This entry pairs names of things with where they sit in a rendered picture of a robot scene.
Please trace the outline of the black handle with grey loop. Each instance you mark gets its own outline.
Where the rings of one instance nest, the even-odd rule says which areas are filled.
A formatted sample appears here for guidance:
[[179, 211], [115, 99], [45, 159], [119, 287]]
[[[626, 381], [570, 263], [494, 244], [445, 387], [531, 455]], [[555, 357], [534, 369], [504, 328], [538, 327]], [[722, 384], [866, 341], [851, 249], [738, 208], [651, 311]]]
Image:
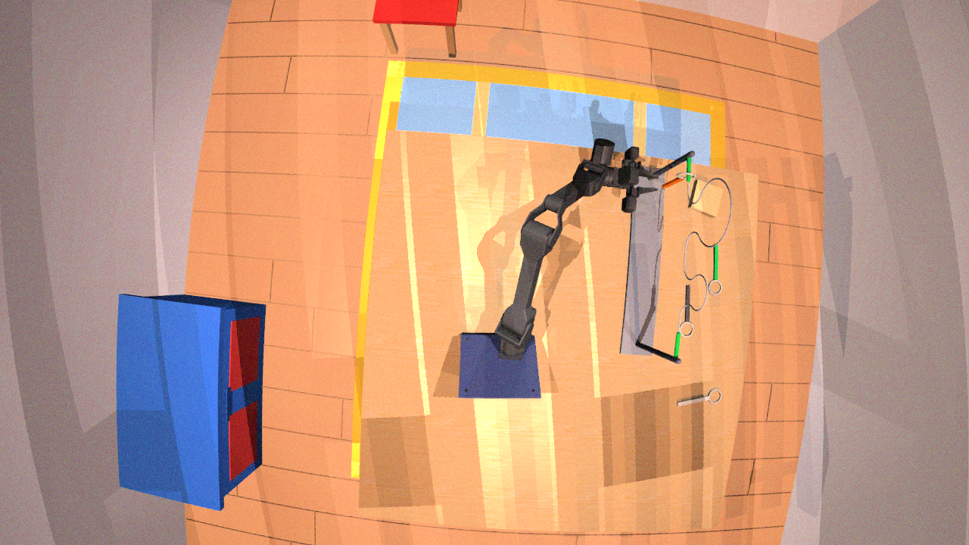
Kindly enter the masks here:
[[[685, 299], [685, 304], [690, 304], [690, 288], [691, 288], [691, 286], [686, 286], [686, 299]], [[686, 306], [685, 307], [685, 318], [684, 318], [684, 321], [685, 321], [685, 323], [689, 323], [690, 325], [692, 325], [692, 332], [689, 335], [683, 335], [683, 332], [681, 332], [681, 335], [682, 335], [682, 337], [689, 338], [693, 334], [693, 324], [690, 322], [690, 306]], [[681, 327], [685, 323], [682, 323], [681, 324]]]

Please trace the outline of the orange handle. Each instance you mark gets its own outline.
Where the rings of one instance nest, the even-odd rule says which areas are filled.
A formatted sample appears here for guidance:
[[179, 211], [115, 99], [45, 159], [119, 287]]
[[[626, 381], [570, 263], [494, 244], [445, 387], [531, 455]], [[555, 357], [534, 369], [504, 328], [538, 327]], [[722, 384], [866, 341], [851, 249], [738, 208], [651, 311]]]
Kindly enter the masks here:
[[666, 184], [662, 184], [662, 188], [667, 188], [667, 187], [669, 187], [671, 185], [674, 185], [675, 183], [681, 182], [681, 180], [687, 179], [687, 177], [683, 177], [683, 176], [680, 176], [680, 175], [691, 175], [692, 176], [691, 179], [693, 177], [696, 177], [696, 175], [694, 175], [693, 173], [683, 173], [683, 172], [682, 173], [678, 173], [676, 175], [676, 179], [671, 180], [670, 182], [667, 182]]

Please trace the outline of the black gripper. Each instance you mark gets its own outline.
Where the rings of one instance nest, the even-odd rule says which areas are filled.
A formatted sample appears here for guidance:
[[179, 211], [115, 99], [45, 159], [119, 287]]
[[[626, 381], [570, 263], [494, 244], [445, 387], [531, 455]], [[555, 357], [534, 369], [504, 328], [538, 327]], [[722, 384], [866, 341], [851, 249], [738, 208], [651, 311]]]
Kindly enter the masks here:
[[[631, 146], [625, 152], [625, 159], [628, 159], [628, 160], [636, 160], [639, 158], [639, 156], [640, 156], [639, 146]], [[607, 185], [608, 187], [619, 188], [618, 186], [615, 185], [618, 179], [617, 168], [618, 167], [609, 168], [609, 182]], [[654, 177], [654, 179], [659, 178], [657, 175], [653, 175], [653, 173], [651, 173], [649, 170], [645, 170], [645, 168], [643, 168], [643, 165], [641, 165], [640, 161], [634, 162], [634, 168], [640, 169], [639, 176]], [[629, 186], [629, 189], [626, 189], [626, 197], [621, 201], [621, 210], [623, 211], [623, 213], [633, 213], [633, 211], [636, 210], [637, 199], [639, 199], [639, 196], [641, 194], [658, 190], [657, 188], [641, 188], [641, 187], [633, 188], [633, 187], [634, 186], [632, 184]]]

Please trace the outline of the grey ring with beige flat handle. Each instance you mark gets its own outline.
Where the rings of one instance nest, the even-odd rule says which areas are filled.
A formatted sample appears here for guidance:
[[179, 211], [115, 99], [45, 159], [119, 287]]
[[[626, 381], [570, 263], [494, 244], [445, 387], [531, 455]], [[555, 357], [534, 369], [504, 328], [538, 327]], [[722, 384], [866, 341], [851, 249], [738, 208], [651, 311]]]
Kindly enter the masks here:
[[[718, 388], [712, 390], [712, 392], [714, 392], [714, 391], [717, 391], [717, 392], [720, 393], [720, 399], [718, 400], [718, 401], [720, 401], [722, 399], [722, 392], [720, 392], [720, 390], [718, 390]], [[712, 392], [709, 392], [709, 396], [710, 396], [710, 394], [712, 394]], [[688, 400], [683, 400], [683, 401], [676, 401], [676, 404], [678, 406], [688, 406], [688, 404], [690, 404], [690, 403], [699, 403], [699, 401], [705, 401], [705, 400], [710, 401], [710, 403], [712, 403], [712, 404], [716, 404], [718, 402], [718, 401], [712, 401], [712, 400], [710, 400], [710, 397], [709, 396], [698, 397], [698, 399], [688, 399]]]

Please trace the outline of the green flat bar with white hoop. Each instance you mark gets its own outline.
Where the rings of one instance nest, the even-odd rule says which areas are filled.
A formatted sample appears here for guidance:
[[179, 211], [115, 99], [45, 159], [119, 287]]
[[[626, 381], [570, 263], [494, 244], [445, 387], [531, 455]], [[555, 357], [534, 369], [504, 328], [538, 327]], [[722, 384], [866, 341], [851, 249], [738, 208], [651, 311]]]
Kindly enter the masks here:
[[717, 282], [721, 286], [721, 289], [718, 292], [718, 294], [720, 294], [722, 292], [722, 283], [718, 282], [718, 245], [714, 246], [714, 249], [713, 249], [713, 262], [714, 262], [714, 280], [712, 280], [712, 282], [710, 282], [709, 284], [709, 292], [710, 294], [713, 294], [712, 290], [710, 290], [710, 285], [712, 285], [713, 282]]

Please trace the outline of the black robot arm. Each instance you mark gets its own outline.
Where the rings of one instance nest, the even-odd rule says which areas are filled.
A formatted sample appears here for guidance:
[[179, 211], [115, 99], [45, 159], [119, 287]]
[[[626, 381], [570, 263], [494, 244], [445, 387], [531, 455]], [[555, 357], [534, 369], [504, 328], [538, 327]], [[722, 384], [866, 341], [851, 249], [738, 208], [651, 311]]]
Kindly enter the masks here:
[[[537, 315], [537, 308], [532, 306], [537, 278], [546, 254], [553, 250], [563, 230], [562, 215], [566, 208], [572, 206], [578, 199], [597, 195], [603, 186], [608, 185], [609, 167], [607, 166], [610, 165], [613, 149], [615, 149], [615, 143], [610, 139], [594, 139], [591, 160], [583, 159], [572, 177], [572, 182], [551, 195], [548, 194], [542, 204], [531, 210], [524, 221], [522, 238], [520, 238], [524, 257], [518, 288], [512, 306], [506, 308], [494, 331], [495, 335], [501, 337], [500, 359], [522, 361], [524, 345], [531, 337]], [[639, 184], [639, 172], [639, 168], [634, 168], [634, 160], [621, 160], [621, 168], [617, 168], [618, 179], [615, 185], [629, 189], [630, 185]], [[535, 221], [535, 218], [546, 213], [546, 210], [557, 213], [558, 224], [555, 229]]]

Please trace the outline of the tan flat square block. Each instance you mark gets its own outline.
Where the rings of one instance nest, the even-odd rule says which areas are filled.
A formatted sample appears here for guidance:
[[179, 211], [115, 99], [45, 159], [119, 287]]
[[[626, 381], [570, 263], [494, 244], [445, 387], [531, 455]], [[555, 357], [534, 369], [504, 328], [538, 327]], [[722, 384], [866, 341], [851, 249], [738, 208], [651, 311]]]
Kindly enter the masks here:
[[[700, 180], [695, 180], [695, 182], [693, 182], [691, 201], [698, 201], [700, 191], [705, 188], [706, 184], [707, 182], [701, 182]], [[689, 203], [688, 208], [698, 211], [698, 213], [709, 215], [711, 217], [717, 217], [719, 204], [722, 198], [722, 191], [722, 188], [709, 184], [706, 186], [705, 191], [703, 191], [703, 195], [700, 197], [698, 203]]]

